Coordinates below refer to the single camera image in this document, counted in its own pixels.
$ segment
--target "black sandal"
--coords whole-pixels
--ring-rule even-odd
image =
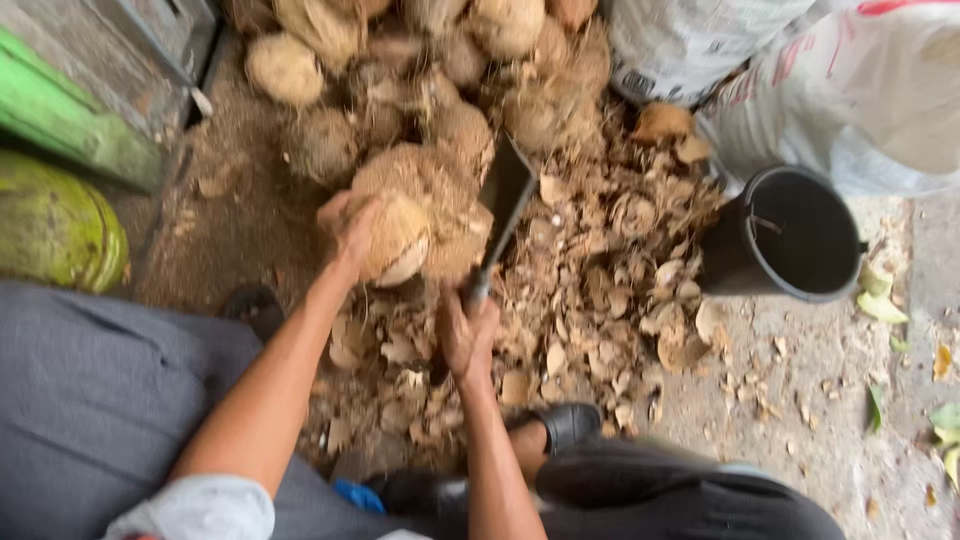
[[[220,315],[247,323],[264,344],[274,337],[284,318],[274,291],[264,285],[244,285],[233,291]]]
[[[600,410],[591,404],[563,404],[547,410],[533,411],[533,415],[546,427],[546,448],[543,453],[556,455],[586,437],[600,431],[603,417]]]

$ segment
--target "green leaf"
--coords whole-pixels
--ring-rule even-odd
[[[864,313],[880,322],[896,325],[910,320],[910,317],[897,309],[887,297],[878,298],[872,296],[869,292],[865,292],[856,297],[856,304],[860,306],[860,309],[863,309]]]
[[[960,443],[960,429],[959,428],[933,428],[933,432],[940,437],[940,442],[937,443],[937,448],[949,448],[950,446]]]
[[[953,482],[953,489],[960,493],[960,486],[957,485],[957,459],[960,459],[960,447],[944,454],[944,469],[947,471],[950,481]]]
[[[864,261],[860,267],[860,278],[858,279],[863,290],[870,293],[875,298],[888,298],[890,291],[894,286],[894,277],[882,270],[874,270],[870,264]]]
[[[930,423],[936,428],[953,430],[960,428],[960,404],[946,404],[929,415]]]
[[[880,431],[883,416],[880,414],[880,404],[883,403],[883,386],[870,385],[870,433]]]
[[[900,339],[895,335],[890,336],[890,350],[894,353],[906,353],[910,350],[910,344],[905,339]]]

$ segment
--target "dirt floor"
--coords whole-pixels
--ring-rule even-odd
[[[153,247],[133,268],[133,297],[144,304],[214,315],[238,285],[263,282],[290,308],[318,271],[324,246],[312,216],[325,194],[292,178],[276,145],[264,143],[276,140],[295,113],[254,95],[235,53],[227,54],[210,96],[215,116],[191,131],[180,149]],[[888,261],[898,276],[895,295],[909,303],[917,324],[926,325],[916,333],[955,346],[956,316],[948,320],[952,326],[943,326],[935,320],[941,307],[924,315],[912,299],[912,290],[923,289],[911,282],[918,275],[910,265],[919,219],[913,205],[877,199],[855,201],[853,209],[863,239],[880,246],[872,257]],[[944,219],[954,210],[942,210]],[[960,263],[960,255],[954,261]],[[942,300],[928,296],[929,302]],[[852,298],[826,306],[781,297],[707,302],[722,313],[728,353],[708,356],[681,375],[647,364],[638,375],[659,390],[634,404],[640,432],[718,459],[757,464],[831,512],[851,539],[960,534],[957,498],[943,463],[924,442],[925,412],[950,394],[955,399],[956,386],[930,385],[929,345],[914,338],[913,325],[907,333],[895,330],[915,343],[901,355],[890,350],[891,328],[859,313]],[[867,387],[877,382],[889,387],[884,426],[867,435]],[[381,411],[371,406],[383,391],[382,373],[345,374],[323,362],[299,451],[330,472],[339,455],[331,439],[337,446],[351,439],[335,419],[350,410],[368,417],[366,425],[384,428]],[[397,431],[355,433],[338,467],[438,465]],[[924,502],[928,484],[938,498],[933,506]]]

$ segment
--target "gray pants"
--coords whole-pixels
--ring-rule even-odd
[[[97,538],[163,484],[260,343],[244,325],[0,282],[0,538]],[[541,517],[566,538],[842,538],[775,482],[593,441],[541,470]],[[340,499],[294,456],[277,540],[466,537],[466,516],[384,516]]]

